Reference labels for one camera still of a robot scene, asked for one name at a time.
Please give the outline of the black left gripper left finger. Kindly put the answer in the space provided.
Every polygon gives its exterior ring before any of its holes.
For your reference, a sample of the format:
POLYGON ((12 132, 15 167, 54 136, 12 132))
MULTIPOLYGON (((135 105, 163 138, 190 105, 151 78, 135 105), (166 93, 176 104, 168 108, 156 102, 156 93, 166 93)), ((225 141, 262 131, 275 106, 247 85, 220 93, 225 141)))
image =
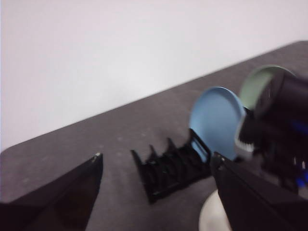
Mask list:
POLYGON ((84 231, 103 176, 103 154, 11 202, 0 204, 2 231, 84 231))

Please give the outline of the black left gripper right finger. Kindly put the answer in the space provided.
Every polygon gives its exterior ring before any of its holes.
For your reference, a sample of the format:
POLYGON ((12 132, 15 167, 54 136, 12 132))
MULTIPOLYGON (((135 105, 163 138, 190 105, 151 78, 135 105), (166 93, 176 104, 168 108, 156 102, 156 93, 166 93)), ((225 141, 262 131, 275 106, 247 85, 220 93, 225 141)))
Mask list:
POLYGON ((218 195, 234 231, 306 231, 306 199, 215 152, 210 160, 218 195))

